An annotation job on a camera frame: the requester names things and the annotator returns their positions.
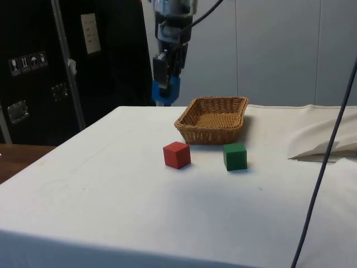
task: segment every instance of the sticker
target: sticker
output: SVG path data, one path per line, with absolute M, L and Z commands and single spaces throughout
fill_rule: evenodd
M 18 58 L 9 60 L 9 66 L 12 76 L 21 74 L 21 67 L 18 63 Z
M 87 54 L 101 50 L 95 13 L 80 16 Z
M 23 73 L 31 71 L 30 61 L 28 60 L 28 56 L 22 56 L 22 57 L 18 58 L 18 60 L 20 62 L 20 67 L 21 67 L 21 70 Z
M 38 53 L 38 60 L 40 62 L 40 67 L 48 66 L 46 52 L 42 51 Z
M 38 55 L 36 53 L 30 54 L 29 56 L 30 59 L 30 66 L 32 70 L 36 70 L 40 67 L 40 62 L 38 60 Z

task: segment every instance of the red cube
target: red cube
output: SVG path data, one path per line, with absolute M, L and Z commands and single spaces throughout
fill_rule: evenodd
M 175 169 L 180 169 L 191 163 L 190 146 L 175 141 L 163 148 L 165 164 Z

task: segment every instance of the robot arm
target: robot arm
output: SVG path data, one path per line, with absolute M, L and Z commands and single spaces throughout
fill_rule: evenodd
M 149 0 L 155 12 L 155 37 L 159 54 L 153 58 L 152 98 L 170 106 L 180 91 L 181 70 L 185 67 L 197 0 Z

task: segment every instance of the black door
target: black door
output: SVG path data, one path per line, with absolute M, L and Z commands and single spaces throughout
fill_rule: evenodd
M 0 102 L 13 143 L 58 145 L 78 132 L 51 1 L 3 0 Z

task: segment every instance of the black cable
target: black cable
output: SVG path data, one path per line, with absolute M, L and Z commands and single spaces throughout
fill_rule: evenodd
M 320 188 L 320 185 L 321 185 L 322 177 L 324 176 L 326 165 L 327 165 L 327 162 L 328 162 L 330 154 L 331 154 L 332 146 L 334 145 L 335 137 L 336 137 L 337 131 L 339 130 L 339 126 L 340 126 L 340 123 L 341 123 L 341 120 L 342 120 L 342 116 L 344 115 L 344 111 L 345 111 L 345 108 L 347 106 L 348 99 L 350 97 L 350 93 L 351 93 L 351 89 L 352 89 L 352 85 L 353 85 L 354 79 L 356 77 L 356 73 L 357 73 L 357 58 L 355 60 L 355 64 L 354 64 L 352 72 L 351 72 L 350 80 L 348 81 L 348 86 L 347 86 L 347 89 L 346 89 L 344 100 L 343 100 L 342 105 L 341 105 L 339 116 L 337 117 L 334 130 L 332 131 L 329 145 L 327 146 L 327 150 L 326 150 L 326 153 L 325 153 L 325 156 L 324 156 L 324 160 L 323 160 L 322 165 L 321 165 L 319 177 L 317 178 L 315 189 L 313 190 L 313 194 L 312 194 L 312 197 L 311 197 L 310 205 L 309 205 L 308 211 L 307 211 L 305 224 L 304 224 L 304 227 L 303 227 L 303 230 L 302 230 L 302 234 L 301 234 L 301 237 L 300 237 L 300 242 L 299 242 L 299 245 L 297 247 L 294 260 L 292 261 L 291 268 L 295 268 L 296 267 L 297 260 L 299 259 L 299 256 L 300 256 L 300 253 L 301 253 L 301 249 L 302 249 L 303 243 L 305 241 L 308 225 L 310 224 L 312 210 L 313 210 L 313 207 L 315 205 L 317 193 L 319 192 L 319 188 Z
M 171 34 L 167 34 L 164 33 L 163 28 L 166 25 L 166 22 L 163 22 L 160 26 L 160 30 L 161 30 L 161 34 L 164 37 L 168 37 L 168 38 L 173 38 L 176 37 L 178 35 L 181 35 L 182 33 L 188 31 L 189 29 L 191 29 L 192 27 L 196 26 L 197 24 L 199 24 L 201 21 L 203 21 L 205 18 L 207 18 L 209 15 L 211 15 L 211 13 L 218 8 L 218 6 L 223 2 L 223 0 L 218 0 L 205 14 L 202 15 L 202 17 L 198 18 L 196 21 L 194 21 L 193 23 L 191 23 L 190 25 L 187 25 L 185 28 L 183 28 L 181 31 L 179 32 L 175 32 L 175 33 L 171 33 Z

